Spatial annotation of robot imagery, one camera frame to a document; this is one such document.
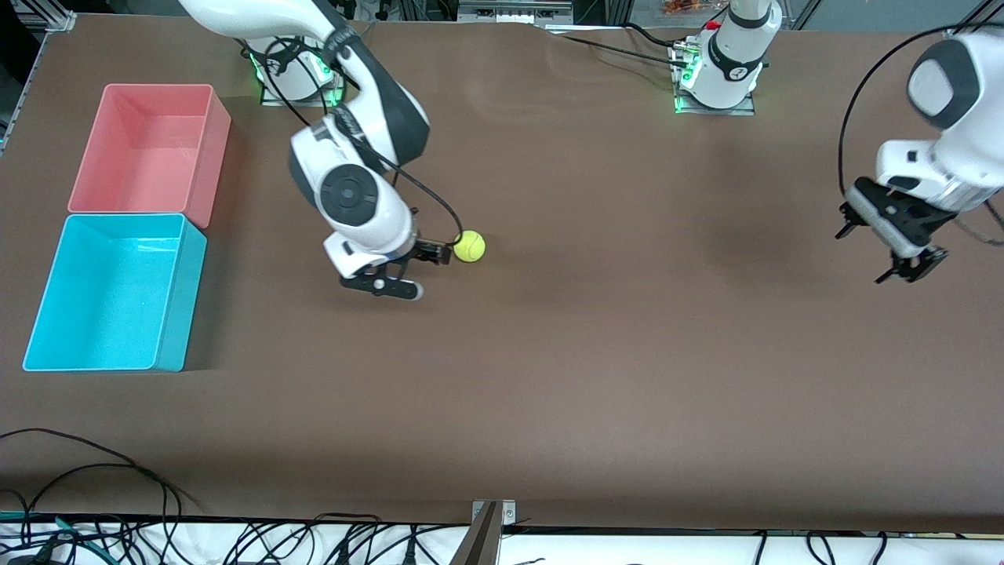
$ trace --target table surface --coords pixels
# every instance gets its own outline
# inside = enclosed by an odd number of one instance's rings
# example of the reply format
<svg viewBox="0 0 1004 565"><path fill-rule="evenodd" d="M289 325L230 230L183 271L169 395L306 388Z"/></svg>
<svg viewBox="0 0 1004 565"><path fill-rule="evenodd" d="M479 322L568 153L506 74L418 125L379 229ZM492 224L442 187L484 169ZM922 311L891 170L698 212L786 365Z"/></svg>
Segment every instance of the table surface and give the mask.
<svg viewBox="0 0 1004 565"><path fill-rule="evenodd" d="M946 227L933 274L874 286L877 240L832 237L840 118L900 39L781 33L739 118L675 114L658 63L534 27L376 25L367 42L432 121L408 169L488 242L475 264L414 265L426 296L406 303L338 286L286 169L299 125L258 105L232 41L187 18L81 16L0 159L0 429L127 453L193 514L458 522L506 498L534 524L999 530L999 252ZM904 94L921 48L862 96L848 174L886 138L933 134ZM26 374L109 82L209 82L233 116L187 370ZM428 236L452 236L399 186ZM2 450L0 483L28 490L97 458L45 438ZM41 509L160 512L156 488L115 473Z"/></svg>

